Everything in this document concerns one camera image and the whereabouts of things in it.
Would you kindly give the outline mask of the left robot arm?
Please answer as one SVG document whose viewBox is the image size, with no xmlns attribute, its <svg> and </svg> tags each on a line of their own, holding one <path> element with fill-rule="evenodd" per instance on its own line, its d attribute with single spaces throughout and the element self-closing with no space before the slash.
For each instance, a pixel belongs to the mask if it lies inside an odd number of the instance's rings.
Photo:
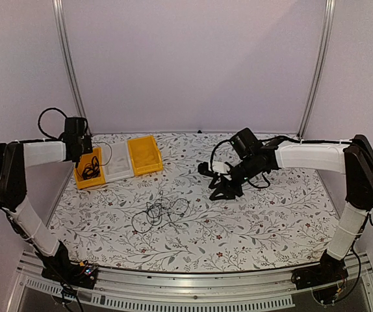
<svg viewBox="0 0 373 312">
<path fill-rule="evenodd" d="M 61 282 L 71 281 L 75 277 L 75 268 L 64 258 L 57 257 L 61 242 L 47 229 L 32 206 L 28 196 L 27 170 L 51 163 L 78 165 L 81 157 L 93 150 L 87 131 L 86 118 L 67 117 L 58 138 L 0 142 L 0 210 L 42 257 L 53 259 L 49 269 Z"/>
</svg>

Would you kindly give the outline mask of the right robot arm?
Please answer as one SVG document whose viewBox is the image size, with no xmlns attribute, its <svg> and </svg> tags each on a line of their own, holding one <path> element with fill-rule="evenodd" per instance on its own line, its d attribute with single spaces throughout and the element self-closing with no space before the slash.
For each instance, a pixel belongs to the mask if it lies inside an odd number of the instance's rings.
<svg viewBox="0 0 373 312">
<path fill-rule="evenodd" d="M 339 274 L 342 261 L 373 210 L 373 149 L 364 135 L 349 140 L 296 140 L 275 136 L 259 140 L 245 128 L 226 141 L 237 153 L 240 162 L 233 166 L 209 162 L 198 166 L 198 172 L 212 181 L 210 199 L 233 200 L 243 195 L 242 186 L 257 175 L 273 170 L 304 168 L 337 172 L 345 176 L 346 204 L 335 234 L 324 252 L 322 264 L 315 269 L 319 283 L 329 283 Z"/>
</svg>

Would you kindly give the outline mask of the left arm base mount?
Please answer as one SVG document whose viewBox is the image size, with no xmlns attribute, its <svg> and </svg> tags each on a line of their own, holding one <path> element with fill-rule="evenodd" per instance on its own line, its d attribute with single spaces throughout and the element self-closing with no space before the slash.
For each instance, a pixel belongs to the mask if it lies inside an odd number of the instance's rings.
<svg viewBox="0 0 373 312">
<path fill-rule="evenodd" d="M 45 256 L 40 251 L 35 254 L 42 261 L 44 268 L 42 277 L 63 283 L 67 286 L 93 289 L 98 275 L 98 266 L 89 263 L 87 260 L 80 263 L 71 261 L 68 249 L 62 242 L 59 242 L 58 250 L 53 256 Z"/>
</svg>

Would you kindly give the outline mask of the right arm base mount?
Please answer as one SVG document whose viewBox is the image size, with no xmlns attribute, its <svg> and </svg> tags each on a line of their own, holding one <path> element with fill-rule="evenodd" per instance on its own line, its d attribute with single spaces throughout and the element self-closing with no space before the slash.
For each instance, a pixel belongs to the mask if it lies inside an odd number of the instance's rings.
<svg viewBox="0 0 373 312">
<path fill-rule="evenodd" d="M 298 290 L 320 287 L 313 298 L 322 305 L 334 304 L 347 284 L 348 271 L 344 260 L 336 260 L 325 251 L 317 265 L 292 271 L 291 282 Z"/>
</svg>

